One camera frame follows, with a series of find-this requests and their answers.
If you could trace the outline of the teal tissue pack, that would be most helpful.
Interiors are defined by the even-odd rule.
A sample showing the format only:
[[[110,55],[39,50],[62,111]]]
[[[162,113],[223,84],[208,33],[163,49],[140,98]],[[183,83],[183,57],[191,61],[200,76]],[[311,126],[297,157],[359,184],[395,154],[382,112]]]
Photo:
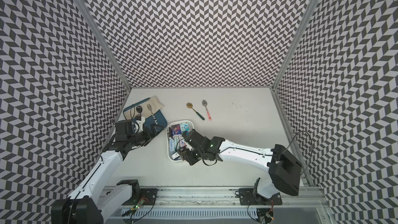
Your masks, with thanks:
[[[179,138],[174,138],[175,141],[175,150],[178,150],[178,145],[180,143],[180,139]]]
[[[190,126],[187,122],[180,123],[180,130],[181,132],[189,132],[190,131]]]

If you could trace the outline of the clear light blue tissue pack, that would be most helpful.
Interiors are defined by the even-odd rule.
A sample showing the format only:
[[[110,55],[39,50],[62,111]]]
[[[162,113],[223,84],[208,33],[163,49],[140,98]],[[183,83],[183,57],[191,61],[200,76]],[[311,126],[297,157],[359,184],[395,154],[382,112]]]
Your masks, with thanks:
[[[169,151],[170,153],[175,152],[176,145],[175,145],[175,140],[174,139],[169,139]]]

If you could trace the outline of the cartoon dark blue tissue pack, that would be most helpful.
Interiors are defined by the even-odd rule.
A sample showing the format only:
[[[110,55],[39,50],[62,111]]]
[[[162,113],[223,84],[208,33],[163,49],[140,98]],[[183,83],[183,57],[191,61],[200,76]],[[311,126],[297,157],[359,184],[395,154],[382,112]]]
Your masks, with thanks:
[[[180,124],[175,124],[171,126],[172,136],[181,135]]]

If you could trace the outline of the white plastic storage box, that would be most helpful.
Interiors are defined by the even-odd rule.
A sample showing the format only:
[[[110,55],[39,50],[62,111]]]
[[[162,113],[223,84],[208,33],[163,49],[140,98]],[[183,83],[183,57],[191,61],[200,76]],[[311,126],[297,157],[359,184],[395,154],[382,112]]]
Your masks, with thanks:
[[[173,162],[182,161],[180,154],[177,152],[180,148],[192,150],[192,147],[184,141],[182,134],[191,132],[194,125],[189,120],[180,120],[172,122],[166,128],[167,152],[168,158]]]

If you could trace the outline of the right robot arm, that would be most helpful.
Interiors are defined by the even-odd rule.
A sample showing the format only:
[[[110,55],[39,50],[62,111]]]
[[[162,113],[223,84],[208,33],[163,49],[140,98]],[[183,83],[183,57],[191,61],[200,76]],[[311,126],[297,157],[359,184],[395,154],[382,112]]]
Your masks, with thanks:
[[[256,167],[267,173],[255,182],[254,194],[271,199],[278,193],[298,196],[302,173],[301,162],[283,145],[274,148],[255,148],[230,140],[213,137],[208,139],[196,130],[182,133],[185,146],[176,145],[176,152],[191,166],[197,162],[214,163],[232,161]]]

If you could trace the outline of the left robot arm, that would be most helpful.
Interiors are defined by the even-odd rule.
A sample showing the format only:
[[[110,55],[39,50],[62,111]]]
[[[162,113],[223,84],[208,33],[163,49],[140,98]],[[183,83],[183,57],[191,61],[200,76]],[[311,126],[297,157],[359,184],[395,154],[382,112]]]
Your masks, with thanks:
[[[53,224],[103,224],[125,203],[133,207],[127,211],[132,216],[143,205],[154,205],[156,191],[141,190],[138,180],[122,180],[104,197],[104,187],[127,154],[148,145],[161,133],[166,121],[122,120],[116,123],[116,132],[103,149],[99,161],[88,176],[65,199],[57,200],[51,207]]]

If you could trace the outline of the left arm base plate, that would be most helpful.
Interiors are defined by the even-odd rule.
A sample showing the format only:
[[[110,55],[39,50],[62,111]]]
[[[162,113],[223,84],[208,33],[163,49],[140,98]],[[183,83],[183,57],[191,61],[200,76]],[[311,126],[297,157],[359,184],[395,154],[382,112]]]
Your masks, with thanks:
[[[154,206],[157,199],[157,188],[144,188],[140,193],[132,196],[129,200],[123,203],[124,206],[137,205],[140,199],[144,199],[144,206]]]

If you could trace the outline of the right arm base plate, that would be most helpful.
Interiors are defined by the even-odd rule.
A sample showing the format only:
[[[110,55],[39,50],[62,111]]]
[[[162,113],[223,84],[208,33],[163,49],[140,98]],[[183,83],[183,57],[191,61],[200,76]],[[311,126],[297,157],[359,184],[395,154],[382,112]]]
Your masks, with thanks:
[[[276,194],[268,199],[259,194],[255,194],[253,188],[240,188],[235,192],[235,195],[239,198],[242,206],[280,206],[283,204],[280,194]]]

